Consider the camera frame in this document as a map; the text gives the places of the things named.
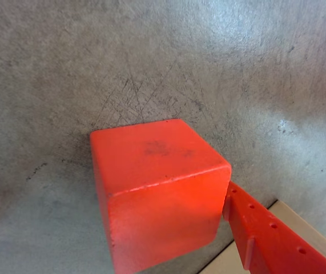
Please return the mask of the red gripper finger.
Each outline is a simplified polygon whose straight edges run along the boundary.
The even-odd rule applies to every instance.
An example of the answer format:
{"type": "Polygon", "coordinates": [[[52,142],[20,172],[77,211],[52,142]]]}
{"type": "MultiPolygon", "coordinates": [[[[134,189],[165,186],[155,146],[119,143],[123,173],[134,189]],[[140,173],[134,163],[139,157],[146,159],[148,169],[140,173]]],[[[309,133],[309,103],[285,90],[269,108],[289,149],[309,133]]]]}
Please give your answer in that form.
{"type": "Polygon", "coordinates": [[[229,182],[223,207],[239,256],[251,273],[326,273],[326,257],[245,190],[229,182]]]}

